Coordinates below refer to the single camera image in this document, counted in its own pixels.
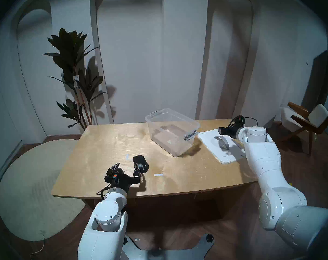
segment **small paper piece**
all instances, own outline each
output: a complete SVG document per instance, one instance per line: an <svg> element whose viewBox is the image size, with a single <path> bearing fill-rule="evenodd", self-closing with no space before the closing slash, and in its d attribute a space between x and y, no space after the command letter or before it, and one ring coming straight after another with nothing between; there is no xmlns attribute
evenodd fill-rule
<svg viewBox="0 0 328 260"><path fill-rule="evenodd" d="M75 86L75 88L77 88L78 85L77 85L77 82L76 81L80 81L80 77L78 75L74 75L72 78L74 80L74 86Z"/></svg>

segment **beige rug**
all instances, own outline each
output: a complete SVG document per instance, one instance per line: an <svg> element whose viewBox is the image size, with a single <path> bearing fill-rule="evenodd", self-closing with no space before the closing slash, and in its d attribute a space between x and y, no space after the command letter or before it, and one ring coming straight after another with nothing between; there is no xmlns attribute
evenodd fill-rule
<svg viewBox="0 0 328 260"><path fill-rule="evenodd" d="M49 238L65 228L85 206L80 199L56 198L53 185L77 140L41 144L19 157L0 182L0 216L17 237Z"/></svg>

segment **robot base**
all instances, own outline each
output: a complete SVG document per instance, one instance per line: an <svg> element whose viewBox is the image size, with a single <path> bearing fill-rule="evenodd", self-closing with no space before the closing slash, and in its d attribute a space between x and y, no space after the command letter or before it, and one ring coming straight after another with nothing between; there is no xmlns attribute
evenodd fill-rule
<svg viewBox="0 0 328 260"><path fill-rule="evenodd" d="M170 251L145 251L136 247L133 241L127 237L127 243L123 245L121 260L203 260L206 253L215 243L212 235L205 234L201 237L198 244L188 250L170 250Z"/></svg>

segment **black knob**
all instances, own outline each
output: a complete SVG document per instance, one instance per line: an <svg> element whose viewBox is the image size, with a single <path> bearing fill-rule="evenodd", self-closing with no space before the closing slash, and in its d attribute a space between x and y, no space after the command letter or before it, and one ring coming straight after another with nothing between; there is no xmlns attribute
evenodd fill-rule
<svg viewBox="0 0 328 260"><path fill-rule="evenodd" d="M206 240L207 240L207 242L213 242L213 240L214 240L213 235L208 234L208 235L206 236Z"/></svg>

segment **plastic storage box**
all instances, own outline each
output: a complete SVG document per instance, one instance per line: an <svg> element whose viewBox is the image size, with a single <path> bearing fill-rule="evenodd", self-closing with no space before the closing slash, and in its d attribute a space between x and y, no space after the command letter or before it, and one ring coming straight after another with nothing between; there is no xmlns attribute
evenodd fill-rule
<svg viewBox="0 0 328 260"><path fill-rule="evenodd" d="M145 120L151 139L174 157L192 147L200 124L171 109L162 109L149 115Z"/></svg>

